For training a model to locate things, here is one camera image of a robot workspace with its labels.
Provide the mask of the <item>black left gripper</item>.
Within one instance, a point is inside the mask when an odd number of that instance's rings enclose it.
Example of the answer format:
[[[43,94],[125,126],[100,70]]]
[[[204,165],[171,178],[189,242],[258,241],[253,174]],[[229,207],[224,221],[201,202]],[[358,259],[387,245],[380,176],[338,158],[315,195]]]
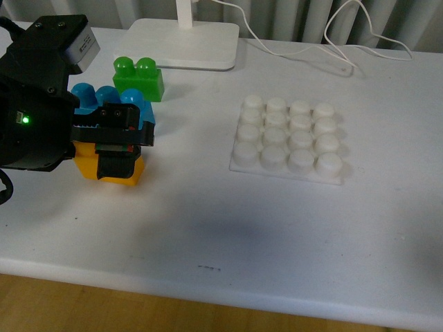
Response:
[[[74,74],[63,54],[87,24],[86,15],[50,15],[23,29],[1,18],[12,40],[1,57],[2,168],[49,172],[64,160],[72,140],[128,145],[95,150],[98,179],[127,179],[141,156],[138,145],[154,145],[154,123],[143,120],[134,104],[106,103],[73,115],[80,101],[68,90]]]

